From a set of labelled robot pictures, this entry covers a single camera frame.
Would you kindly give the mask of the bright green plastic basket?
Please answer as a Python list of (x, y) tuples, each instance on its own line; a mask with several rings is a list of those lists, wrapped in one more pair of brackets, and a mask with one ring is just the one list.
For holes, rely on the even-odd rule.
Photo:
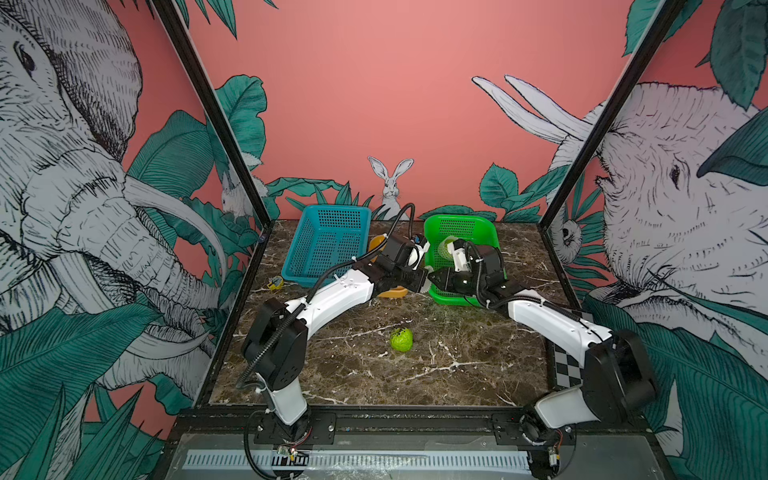
[(479, 269), (475, 294), (442, 292), (429, 281), (429, 293), (435, 302), (486, 307), (502, 299), (507, 276), (496, 228), (490, 221), (477, 216), (439, 214), (425, 221), (424, 234), (430, 243), (424, 260), (430, 273), (445, 267), (454, 268), (453, 260), (444, 260), (437, 255), (438, 244), (449, 235), (466, 242), (471, 269)]

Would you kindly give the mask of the teal plastic basket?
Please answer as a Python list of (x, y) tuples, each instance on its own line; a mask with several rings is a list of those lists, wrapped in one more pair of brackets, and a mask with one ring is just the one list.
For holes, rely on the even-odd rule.
[(306, 207), (281, 271), (283, 279), (310, 288), (330, 267), (365, 254), (371, 215), (359, 206)]

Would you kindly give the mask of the yellow plastic tub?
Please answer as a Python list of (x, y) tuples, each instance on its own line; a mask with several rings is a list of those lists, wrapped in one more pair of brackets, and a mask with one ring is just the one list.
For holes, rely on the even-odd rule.
[[(368, 244), (368, 250), (372, 251), (374, 248), (378, 247), (380, 244), (384, 242), (386, 239), (384, 234), (376, 235), (374, 236)], [(388, 291), (382, 292), (378, 295), (379, 298), (382, 299), (399, 299), (403, 298), (408, 294), (408, 290), (404, 287), (398, 286), (395, 288), (392, 288)]]

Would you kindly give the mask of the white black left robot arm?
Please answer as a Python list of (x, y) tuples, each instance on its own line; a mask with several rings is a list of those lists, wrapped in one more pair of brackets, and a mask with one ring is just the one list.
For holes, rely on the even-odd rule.
[(408, 220), (405, 236), (395, 232), (405, 215), (415, 213), (406, 204), (395, 216), (385, 239), (376, 248), (330, 267), (308, 293), (296, 300), (266, 301), (258, 310), (243, 343), (247, 367), (236, 387), (254, 390), (267, 403), (267, 412), (286, 427), (304, 420), (308, 405), (299, 383), (312, 336), (348, 310), (396, 287), (418, 292), (427, 272), (420, 267), (429, 250), (413, 236)]

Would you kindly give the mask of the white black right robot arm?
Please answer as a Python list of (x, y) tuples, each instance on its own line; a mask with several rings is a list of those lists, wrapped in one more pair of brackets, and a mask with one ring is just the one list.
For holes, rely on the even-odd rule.
[(549, 393), (526, 408), (521, 430), (543, 442), (556, 430), (581, 423), (620, 424), (658, 398), (646, 347), (630, 330), (594, 324), (508, 278), (500, 250), (449, 238), (437, 248), (452, 262), (436, 269), (438, 289), (474, 298), (481, 307), (527, 326), (565, 351), (582, 371), (581, 383)]

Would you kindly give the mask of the green custard apple back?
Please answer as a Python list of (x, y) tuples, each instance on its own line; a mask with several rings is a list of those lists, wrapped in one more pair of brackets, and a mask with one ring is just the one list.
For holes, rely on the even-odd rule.
[(409, 352), (413, 348), (413, 333), (408, 328), (397, 329), (390, 335), (390, 345), (398, 352)]

